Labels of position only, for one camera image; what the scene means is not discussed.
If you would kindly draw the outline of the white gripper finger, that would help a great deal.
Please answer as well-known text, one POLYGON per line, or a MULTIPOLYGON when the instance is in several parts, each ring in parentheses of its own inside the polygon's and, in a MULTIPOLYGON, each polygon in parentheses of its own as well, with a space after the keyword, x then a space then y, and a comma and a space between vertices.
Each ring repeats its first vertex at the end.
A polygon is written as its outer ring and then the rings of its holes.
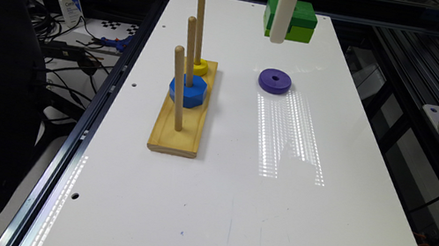
POLYGON ((290 25, 295 4, 297 4, 297 0, 279 0, 269 33, 270 42, 281 44, 285 40, 286 30, 290 25))

